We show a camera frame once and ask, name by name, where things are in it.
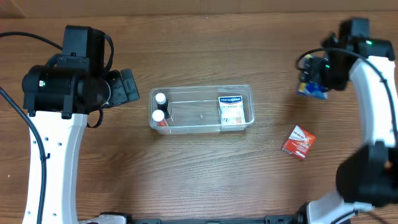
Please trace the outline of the blue yellow cough drops box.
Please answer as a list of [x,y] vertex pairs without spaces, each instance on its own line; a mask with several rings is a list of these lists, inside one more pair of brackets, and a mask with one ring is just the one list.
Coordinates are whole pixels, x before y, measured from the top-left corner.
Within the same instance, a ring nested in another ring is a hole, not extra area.
[[321,90],[321,88],[314,83],[302,83],[299,81],[297,93],[302,96],[317,98],[319,100],[328,99],[328,90]]

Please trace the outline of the orange tube with white cap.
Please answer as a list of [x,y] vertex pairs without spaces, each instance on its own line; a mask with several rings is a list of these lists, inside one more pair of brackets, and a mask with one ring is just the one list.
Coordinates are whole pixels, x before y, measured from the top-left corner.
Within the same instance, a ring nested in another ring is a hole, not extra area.
[[155,110],[152,112],[152,120],[156,124],[156,126],[164,127],[168,126],[165,114],[162,110]]

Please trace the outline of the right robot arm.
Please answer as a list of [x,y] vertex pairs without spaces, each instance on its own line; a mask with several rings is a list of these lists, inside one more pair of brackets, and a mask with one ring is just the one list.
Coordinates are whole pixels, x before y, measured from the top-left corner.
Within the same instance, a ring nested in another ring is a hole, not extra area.
[[349,223],[361,212],[397,202],[397,90],[395,54],[388,40],[373,39],[369,21],[354,17],[340,24],[316,50],[295,66],[298,92],[321,98],[352,83],[361,117],[360,148],[336,171],[336,187],[305,204],[293,223]]

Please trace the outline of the black bottle with white cap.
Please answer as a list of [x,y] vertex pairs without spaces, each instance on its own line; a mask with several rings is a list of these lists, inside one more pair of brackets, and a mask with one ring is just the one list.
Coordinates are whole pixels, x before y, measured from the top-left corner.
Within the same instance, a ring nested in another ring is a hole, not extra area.
[[157,93],[155,95],[155,101],[157,103],[157,109],[164,112],[165,119],[169,118],[169,99],[166,95],[164,93]]

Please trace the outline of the white Hansaplast plaster box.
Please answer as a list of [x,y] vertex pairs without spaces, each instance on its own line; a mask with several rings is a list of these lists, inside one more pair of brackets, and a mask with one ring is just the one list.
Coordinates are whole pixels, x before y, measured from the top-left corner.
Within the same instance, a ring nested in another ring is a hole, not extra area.
[[243,98],[238,96],[220,96],[218,98],[221,124],[233,125],[246,122]]

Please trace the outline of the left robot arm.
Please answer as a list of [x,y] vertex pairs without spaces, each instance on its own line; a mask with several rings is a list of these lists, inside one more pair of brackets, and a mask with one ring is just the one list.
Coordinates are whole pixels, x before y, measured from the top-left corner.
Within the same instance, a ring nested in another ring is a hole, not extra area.
[[129,69],[104,59],[110,36],[67,26],[60,54],[32,67],[22,80],[23,107],[32,123],[24,223],[77,223],[78,156],[88,115],[139,99]]

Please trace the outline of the red medicine sachet box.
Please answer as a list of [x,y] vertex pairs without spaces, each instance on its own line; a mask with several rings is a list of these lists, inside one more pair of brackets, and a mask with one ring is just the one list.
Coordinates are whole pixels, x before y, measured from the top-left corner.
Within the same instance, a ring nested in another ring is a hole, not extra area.
[[282,150],[296,159],[305,159],[316,137],[296,125],[282,146]]

